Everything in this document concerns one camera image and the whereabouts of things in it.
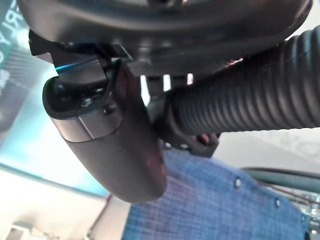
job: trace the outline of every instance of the blue shirt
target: blue shirt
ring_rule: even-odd
[[[305,239],[308,218],[241,170],[175,149],[163,155],[166,192],[131,206],[122,240]]]

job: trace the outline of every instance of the sign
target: sign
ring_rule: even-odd
[[[19,12],[16,0],[1,0],[0,2],[0,69],[9,55],[12,45],[16,42],[19,31],[25,27],[25,22]]]

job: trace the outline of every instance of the checkered fabric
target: checkered fabric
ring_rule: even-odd
[[[305,239],[308,218],[244,172],[178,150],[163,154],[166,192],[131,206],[122,240]]]

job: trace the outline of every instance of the screw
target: screw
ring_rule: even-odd
[[[184,150],[187,150],[189,148],[187,144],[181,144],[180,147],[183,148]]]
[[[239,177],[237,177],[234,181],[234,188],[239,189],[241,187],[241,185],[242,185],[242,181]]]
[[[280,200],[278,199],[278,198],[276,198],[275,199],[275,207],[278,209],[278,208],[280,208],[280,205],[281,205],[281,202],[280,202]]]
[[[109,109],[107,108],[107,107],[105,107],[104,109],[103,109],[103,112],[104,112],[104,114],[106,114],[106,115],[108,115],[110,112],[109,112]]]
[[[94,103],[94,101],[92,100],[91,97],[89,97],[89,98],[86,98],[85,100],[82,101],[81,107],[82,108],[86,108],[86,107],[90,106],[93,103]]]
[[[170,143],[166,142],[166,143],[165,143],[165,147],[168,148],[168,149],[170,149],[170,148],[172,147],[172,145],[171,145]]]
[[[96,93],[101,93],[104,89],[103,88],[98,88],[95,92]]]

